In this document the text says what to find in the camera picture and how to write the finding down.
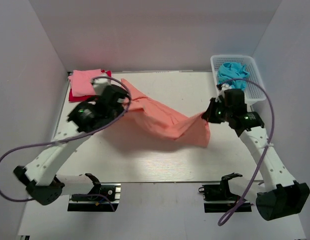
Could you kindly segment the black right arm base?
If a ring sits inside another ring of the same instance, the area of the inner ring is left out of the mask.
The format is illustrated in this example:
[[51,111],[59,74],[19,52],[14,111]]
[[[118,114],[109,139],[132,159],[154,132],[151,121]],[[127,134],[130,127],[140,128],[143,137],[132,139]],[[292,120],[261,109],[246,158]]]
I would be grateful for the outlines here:
[[222,176],[218,183],[208,183],[199,187],[198,192],[203,195],[204,199],[204,212],[226,213],[234,207],[239,202],[240,196],[231,193],[229,181],[242,177],[242,174],[231,173]]

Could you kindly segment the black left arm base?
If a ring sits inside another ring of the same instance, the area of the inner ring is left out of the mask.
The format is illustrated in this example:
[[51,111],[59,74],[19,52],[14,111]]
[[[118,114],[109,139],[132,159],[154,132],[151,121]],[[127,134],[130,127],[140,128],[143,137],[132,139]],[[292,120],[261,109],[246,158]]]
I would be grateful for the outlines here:
[[119,205],[121,184],[101,183],[90,173],[85,174],[92,183],[92,189],[86,193],[71,195],[68,202],[68,212],[115,212]]

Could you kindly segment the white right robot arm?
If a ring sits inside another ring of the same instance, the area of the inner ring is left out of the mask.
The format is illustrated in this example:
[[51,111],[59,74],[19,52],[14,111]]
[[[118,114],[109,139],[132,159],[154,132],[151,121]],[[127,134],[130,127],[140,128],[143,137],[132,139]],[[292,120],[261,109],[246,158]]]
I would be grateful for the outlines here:
[[299,214],[309,195],[306,183],[298,183],[279,158],[265,124],[255,111],[248,111],[244,92],[240,89],[223,90],[210,99],[202,119],[209,123],[228,123],[246,146],[257,167],[250,180],[240,173],[221,178],[218,189],[206,188],[205,200],[239,199],[219,221],[223,225],[242,204],[250,202],[267,221]]

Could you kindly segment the salmon orange t-shirt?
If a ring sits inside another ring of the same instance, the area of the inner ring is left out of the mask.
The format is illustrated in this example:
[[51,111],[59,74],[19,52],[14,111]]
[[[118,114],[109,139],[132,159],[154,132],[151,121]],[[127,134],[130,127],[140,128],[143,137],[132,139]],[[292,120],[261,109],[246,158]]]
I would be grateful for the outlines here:
[[208,146],[211,133],[201,112],[187,117],[145,95],[126,79],[122,78],[121,82],[131,92],[131,104],[123,119],[161,139],[203,148]]

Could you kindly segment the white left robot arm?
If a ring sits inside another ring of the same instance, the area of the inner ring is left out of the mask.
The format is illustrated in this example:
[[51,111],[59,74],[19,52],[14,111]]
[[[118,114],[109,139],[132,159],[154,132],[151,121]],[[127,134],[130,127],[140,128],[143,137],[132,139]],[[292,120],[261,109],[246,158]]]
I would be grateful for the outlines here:
[[77,148],[95,132],[110,126],[122,117],[130,99],[128,88],[107,85],[100,95],[79,103],[67,116],[67,125],[53,144],[26,166],[17,166],[13,173],[25,185],[32,199],[46,206],[60,196],[71,195],[84,200],[100,196],[101,183],[90,173],[78,176],[58,175],[57,172]]

